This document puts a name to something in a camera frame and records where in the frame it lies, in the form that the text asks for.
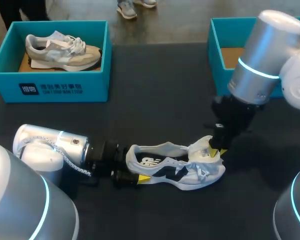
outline blue shoe box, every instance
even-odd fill
[[[18,72],[29,34],[54,31],[102,49],[100,71]],[[0,47],[0,93],[6,103],[106,102],[112,44],[107,21],[21,21],[12,23]]]
[[[228,82],[234,68],[226,68],[222,48],[244,48],[256,23],[256,17],[212,18],[208,35],[208,59],[218,96],[229,95]],[[281,83],[275,87],[272,98],[283,97]]]

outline black table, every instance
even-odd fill
[[[212,134],[215,94],[205,43],[118,45],[113,48],[109,101],[85,104],[5,104],[0,97],[0,145],[33,124],[101,140],[189,145]],[[80,185],[79,240],[275,239],[277,198],[300,170],[300,111],[273,99],[255,117],[253,132],[224,154],[219,182],[181,191],[157,184],[141,189]]]

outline person's leg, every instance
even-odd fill
[[[137,17],[137,14],[129,0],[117,0],[118,8],[116,9],[118,13],[122,15],[125,19],[134,19]]]
[[[45,0],[22,0],[22,12],[30,21],[49,21]]]
[[[22,21],[20,0],[0,0],[0,14],[8,30],[12,22]]]

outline shoe lace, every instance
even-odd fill
[[[179,166],[180,168],[186,167],[188,170],[195,170],[199,181],[205,179],[207,176],[210,175],[209,170],[201,162],[180,162],[183,163]]]
[[[86,49],[86,43],[81,40],[80,37],[75,38],[74,36],[67,35],[66,40],[71,46],[69,47],[63,47],[63,50],[69,50],[69,55],[72,53],[75,54],[81,54],[85,51]]]
[[[121,3],[121,7],[125,8],[125,10],[129,10],[129,9],[132,8],[132,5],[129,1],[124,1],[124,2]]]

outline sneaker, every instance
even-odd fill
[[[122,17],[125,19],[134,19],[137,17],[137,14],[129,1],[123,1],[118,3],[118,8],[116,9]]]
[[[133,3],[142,5],[147,9],[152,9],[157,6],[156,0],[133,0]]]
[[[98,47],[58,31],[48,37],[28,35],[25,48],[34,69],[60,68],[77,72],[100,65],[102,58],[102,50]]]
[[[189,147],[166,142],[157,146],[132,145],[126,154],[128,169],[151,177],[143,184],[169,183],[181,190],[195,190],[217,181],[225,172],[217,153],[209,154],[209,139],[205,136]]]

